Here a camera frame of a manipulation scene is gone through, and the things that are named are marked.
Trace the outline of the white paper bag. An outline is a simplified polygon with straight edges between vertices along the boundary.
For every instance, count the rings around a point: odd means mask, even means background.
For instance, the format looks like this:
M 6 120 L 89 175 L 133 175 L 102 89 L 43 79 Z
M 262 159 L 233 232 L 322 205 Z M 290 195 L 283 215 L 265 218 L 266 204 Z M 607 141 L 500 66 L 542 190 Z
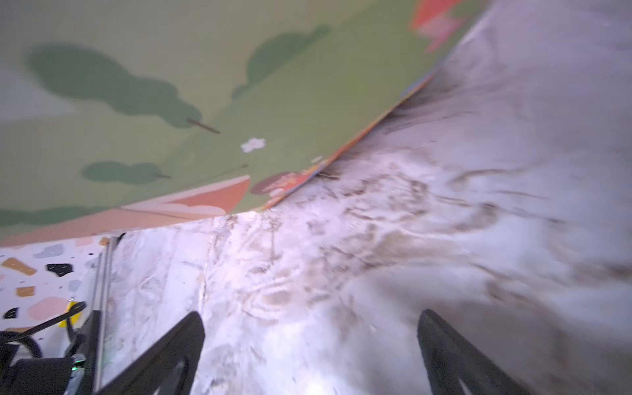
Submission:
M 4 1 L 1 243 L 271 207 L 487 1 Z

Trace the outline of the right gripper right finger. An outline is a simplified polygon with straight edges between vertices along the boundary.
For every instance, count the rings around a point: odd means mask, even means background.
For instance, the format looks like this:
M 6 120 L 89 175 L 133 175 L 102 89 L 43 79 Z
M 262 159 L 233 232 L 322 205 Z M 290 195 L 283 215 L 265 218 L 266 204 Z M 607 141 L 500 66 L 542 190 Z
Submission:
M 431 393 L 529 394 L 431 309 L 421 313 L 417 339 Z

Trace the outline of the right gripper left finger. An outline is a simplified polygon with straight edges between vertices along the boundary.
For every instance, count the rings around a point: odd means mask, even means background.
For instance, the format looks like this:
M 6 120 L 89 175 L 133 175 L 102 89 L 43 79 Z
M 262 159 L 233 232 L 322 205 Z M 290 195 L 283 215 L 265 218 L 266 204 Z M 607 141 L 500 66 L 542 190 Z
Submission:
M 189 394 L 204 344 L 199 313 L 187 314 L 99 393 Z

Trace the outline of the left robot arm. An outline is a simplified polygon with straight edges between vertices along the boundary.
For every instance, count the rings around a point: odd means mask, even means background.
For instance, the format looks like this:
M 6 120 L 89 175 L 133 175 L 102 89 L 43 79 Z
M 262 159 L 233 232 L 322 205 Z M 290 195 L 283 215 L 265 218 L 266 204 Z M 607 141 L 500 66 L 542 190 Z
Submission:
M 24 332 L 1 332 L 2 394 L 92 394 L 95 392 L 102 312 L 93 310 L 76 329 L 72 318 L 87 303 L 79 302 L 67 312 Z M 61 357 L 45 358 L 35 335 L 65 322 L 70 345 Z

